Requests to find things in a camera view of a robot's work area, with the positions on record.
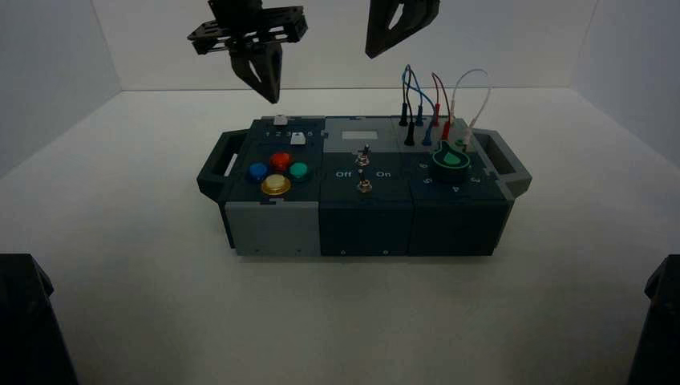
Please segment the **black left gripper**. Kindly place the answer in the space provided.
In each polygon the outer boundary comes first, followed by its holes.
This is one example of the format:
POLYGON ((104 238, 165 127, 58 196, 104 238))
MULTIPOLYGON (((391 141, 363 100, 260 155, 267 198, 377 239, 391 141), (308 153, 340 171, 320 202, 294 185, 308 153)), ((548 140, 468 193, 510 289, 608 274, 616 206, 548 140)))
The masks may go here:
POLYGON ((264 8, 261 1, 209 1, 213 19, 187 40, 198 55, 230 52, 234 73, 270 103, 280 98, 282 48, 297 43, 308 25, 302 6, 264 8))

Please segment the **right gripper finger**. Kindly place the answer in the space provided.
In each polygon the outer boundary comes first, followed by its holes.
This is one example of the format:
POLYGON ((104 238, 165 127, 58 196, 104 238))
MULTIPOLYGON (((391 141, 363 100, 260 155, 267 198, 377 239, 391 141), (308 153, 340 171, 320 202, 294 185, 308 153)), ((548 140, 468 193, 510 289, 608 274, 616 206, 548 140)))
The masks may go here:
POLYGON ((365 53, 368 58, 375 59, 389 48, 389 25, 394 12, 395 8, 392 1, 370 0, 365 46, 365 53))
POLYGON ((388 49, 430 25, 439 13, 440 1, 392 1, 395 8, 390 22, 388 49))

